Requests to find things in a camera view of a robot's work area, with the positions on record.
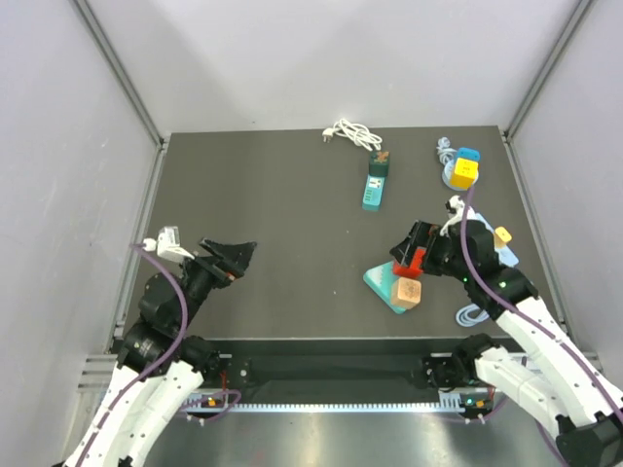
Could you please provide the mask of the red cube plug adapter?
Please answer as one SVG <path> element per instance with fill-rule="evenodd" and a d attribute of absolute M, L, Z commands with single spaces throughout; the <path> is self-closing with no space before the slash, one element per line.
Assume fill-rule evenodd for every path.
<path fill-rule="evenodd" d="M 394 261 L 392 265 L 393 274 L 398 277 L 418 279 L 423 274 L 421 263 L 424 255 L 425 249 L 418 248 L 409 265 L 402 265 L 401 263 Z"/>

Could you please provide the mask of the peach cube plug adapter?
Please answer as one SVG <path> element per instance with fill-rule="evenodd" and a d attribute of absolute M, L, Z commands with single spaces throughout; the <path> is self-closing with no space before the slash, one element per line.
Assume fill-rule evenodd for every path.
<path fill-rule="evenodd" d="M 392 286 L 390 303 L 396 307 L 411 309 L 421 302 L 421 283 L 412 278 L 399 277 Z"/>

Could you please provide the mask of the teal triangular power strip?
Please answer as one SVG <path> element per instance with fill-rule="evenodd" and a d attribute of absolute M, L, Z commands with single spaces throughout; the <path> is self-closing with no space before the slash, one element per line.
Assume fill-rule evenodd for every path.
<path fill-rule="evenodd" d="M 409 309 L 396 307 L 390 303 L 391 286 L 399 278 L 393 274 L 392 265 L 393 262 L 387 262 L 368 269 L 363 275 L 363 280 L 393 312 L 402 314 Z"/>

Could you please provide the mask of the teal rectangular power strip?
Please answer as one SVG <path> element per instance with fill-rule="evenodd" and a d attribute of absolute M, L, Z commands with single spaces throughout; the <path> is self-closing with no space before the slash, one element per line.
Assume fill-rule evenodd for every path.
<path fill-rule="evenodd" d="M 379 211 L 385 188 L 385 177 L 368 175 L 362 196 L 362 208 L 366 211 Z"/>

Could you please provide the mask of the round light blue socket base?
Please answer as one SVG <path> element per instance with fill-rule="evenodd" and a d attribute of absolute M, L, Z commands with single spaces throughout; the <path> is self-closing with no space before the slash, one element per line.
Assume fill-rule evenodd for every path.
<path fill-rule="evenodd" d="M 452 171 L 453 165 L 454 165 L 454 162 L 448 162 L 448 163 L 445 165 L 444 170 L 443 170 L 443 173 L 442 173 L 442 180 L 444 181 L 444 183 L 445 183 L 445 184 L 446 184 L 446 185 L 447 185 L 450 189 L 455 190 L 455 191 L 459 191 L 459 192 L 464 192 L 464 191 L 461 191 L 461 190 L 456 190 L 456 189 L 453 189 L 453 188 L 451 188 L 451 187 L 450 187 L 450 185 L 449 185 L 449 175 L 450 175 L 450 172 Z"/>

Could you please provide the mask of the yellow cube plug adapter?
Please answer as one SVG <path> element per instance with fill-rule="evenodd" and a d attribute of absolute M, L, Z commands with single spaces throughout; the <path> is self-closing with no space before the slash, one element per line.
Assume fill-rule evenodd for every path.
<path fill-rule="evenodd" d="M 474 160 L 458 158 L 449 175 L 449 185 L 456 190 L 471 188 L 479 176 L 479 163 Z"/>

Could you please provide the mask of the dark green plug adapter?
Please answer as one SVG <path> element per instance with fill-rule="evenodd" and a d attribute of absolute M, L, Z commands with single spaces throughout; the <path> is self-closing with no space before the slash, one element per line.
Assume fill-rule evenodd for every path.
<path fill-rule="evenodd" d="M 389 173 L 390 152 L 373 151 L 369 155 L 368 173 L 372 177 L 386 178 Z"/>

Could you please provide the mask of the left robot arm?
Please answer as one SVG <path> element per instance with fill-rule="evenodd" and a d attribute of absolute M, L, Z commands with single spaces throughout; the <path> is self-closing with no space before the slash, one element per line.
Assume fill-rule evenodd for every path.
<path fill-rule="evenodd" d="M 132 248 L 158 269 L 139 300 L 104 397 L 66 466 L 141 466 L 191 394 L 223 379 L 217 347 L 188 335 L 210 292 L 244 277 L 256 242 L 182 247 L 177 228 L 162 228 Z"/>

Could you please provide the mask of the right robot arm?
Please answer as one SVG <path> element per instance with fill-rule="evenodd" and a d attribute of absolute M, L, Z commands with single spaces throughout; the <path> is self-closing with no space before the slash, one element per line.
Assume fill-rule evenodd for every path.
<path fill-rule="evenodd" d="M 390 248 L 399 264 L 449 276 L 539 369 L 533 373 L 490 337 L 465 339 L 454 353 L 457 378 L 501 390 L 555 441 L 568 466 L 616 466 L 622 461 L 622 391 L 597 370 L 561 329 L 536 287 L 495 250 L 478 219 L 451 226 L 417 221 Z"/>

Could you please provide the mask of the orange plug adapter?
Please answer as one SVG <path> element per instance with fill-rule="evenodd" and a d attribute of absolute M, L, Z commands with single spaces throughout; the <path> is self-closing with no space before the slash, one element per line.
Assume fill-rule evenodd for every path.
<path fill-rule="evenodd" d="M 494 244 L 496 249 L 502 249 L 512 240 L 512 234 L 503 226 L 494 230 Z"/>

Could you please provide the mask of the blue cube plug adapter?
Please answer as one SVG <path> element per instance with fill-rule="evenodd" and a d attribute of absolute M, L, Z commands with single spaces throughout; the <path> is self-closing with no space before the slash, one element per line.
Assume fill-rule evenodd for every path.
<path fill-rule="evenodd" d="M 464 159 L 467 161 L 480 162 L 481 154 L 478 150 L 472 148 L 461 147 L 456 152 L 456 159 Z"/>

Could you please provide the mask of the front aluminium frame rail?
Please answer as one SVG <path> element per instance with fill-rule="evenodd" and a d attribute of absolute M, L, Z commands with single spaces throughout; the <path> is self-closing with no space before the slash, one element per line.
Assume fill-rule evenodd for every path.
<path fill-rule="evenodd" d="M 116 354 L 88 355 L 78 381 L 79 392 L 100 392 L 110 383 L 117 364 Z"/>

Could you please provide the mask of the left aluminium frame post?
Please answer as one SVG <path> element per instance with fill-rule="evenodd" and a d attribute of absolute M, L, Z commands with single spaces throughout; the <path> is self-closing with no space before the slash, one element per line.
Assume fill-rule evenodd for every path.
<path fill-rule="evenodd" d="M 165 138 L 157 129 L 157 126 L 147 110 L 143 99 L 139 95 L 139 92 L 132 82 L 127 69 L 119 58 L 111 40 L 108 37 L 108 34 L 105 32 L 92 6 L 90 5 L 90 2 L 86 0 L 70 0 L 69 4 L 75 10 L 80 20 L 84 23 L 86 29 L 92 36 L 97 49 L 103 56 L 104 61 L 111 70 L 118 86 L 148 136 L 157 148 L 162 148 L 165 144 Z"/>

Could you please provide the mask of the aluminium frame post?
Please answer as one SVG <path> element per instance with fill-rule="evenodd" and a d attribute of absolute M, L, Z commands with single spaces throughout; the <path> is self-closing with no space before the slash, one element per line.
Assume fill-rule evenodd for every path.
<path fill-rule="evenodd" d="M 507 129 L 501 133 L 505 142 L 510 143 L 519 132 L 582 23 L 590 15 L 591 10 L 596 4 L 597 1 L 595 0 L 580 0 L 574 2 L 568 18 L 565 20 L 561 31 L 557 34 L 556 40 L 547 56 L 538 68 L 519 107 L 511 118 Z"/>
<path fill-rule="evenodd" d="M 108 37 L 108 34 L 105 32 L 92 6 L 90 5 L 90 2 L 86 0 L 70 0 L 69 4 L 75 10 L 80 20 L 84 23 L 86 29 L 92 36 L 97 49 L 103 56 L 104 61 L 111 70 L 118 86 L 148 136 L 157 148 L 162 148 L 165 144 L 165 138 L 157 129 L 157 126 L 147 110 L 143 99 L 139 95 L 139 92 L 132 82 L 127 69 L 119 58 L 111 40 Z"/>

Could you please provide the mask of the right aluminium frame post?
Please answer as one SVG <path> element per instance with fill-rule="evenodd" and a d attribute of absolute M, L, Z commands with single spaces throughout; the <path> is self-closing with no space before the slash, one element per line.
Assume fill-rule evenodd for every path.
<path fill-rule="evenodd" d="M 557 34 L 556 40 L 547 56 L 538 68 L 519 107 L 511 118 L 507 129 L 501 133 L 505 142 L 510 143 L 519 132 L 582 23 L 590 15 L 591 10 L 596 4 L 597 1 L 595 0 L 580 0 L 574 2 L 568 18 L 565 20 L 561 31 Z"/>

